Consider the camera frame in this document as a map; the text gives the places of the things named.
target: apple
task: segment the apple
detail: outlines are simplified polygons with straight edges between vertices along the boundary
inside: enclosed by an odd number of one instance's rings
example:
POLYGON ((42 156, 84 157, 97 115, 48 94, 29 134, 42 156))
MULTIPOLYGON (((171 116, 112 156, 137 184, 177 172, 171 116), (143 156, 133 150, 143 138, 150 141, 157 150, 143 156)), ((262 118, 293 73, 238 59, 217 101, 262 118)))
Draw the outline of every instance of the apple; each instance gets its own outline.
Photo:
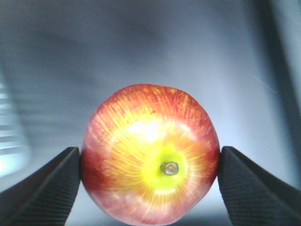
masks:
POLYGON ((113 218, 134 226, 169 225, 208 192, 219 155, 213 124, 192 96, 136 84, 93 113, 82 146, 81 179, 113 218))

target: black rubber pad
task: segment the black rubber pad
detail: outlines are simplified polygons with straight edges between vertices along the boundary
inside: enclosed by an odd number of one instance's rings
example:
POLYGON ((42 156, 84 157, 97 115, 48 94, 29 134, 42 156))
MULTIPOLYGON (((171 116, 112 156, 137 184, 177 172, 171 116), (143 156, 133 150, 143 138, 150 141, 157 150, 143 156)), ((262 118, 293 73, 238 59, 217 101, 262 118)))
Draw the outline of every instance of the black rubber pad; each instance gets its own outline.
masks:
POLYGON ((222 148, 218 182, 234 226, 301 226, 301 191, 233 147, 222 148))
POLYGON ((79 182, 79 149, 68 147, 41 169, 0 193, 0 225, 64 225, 79 182))

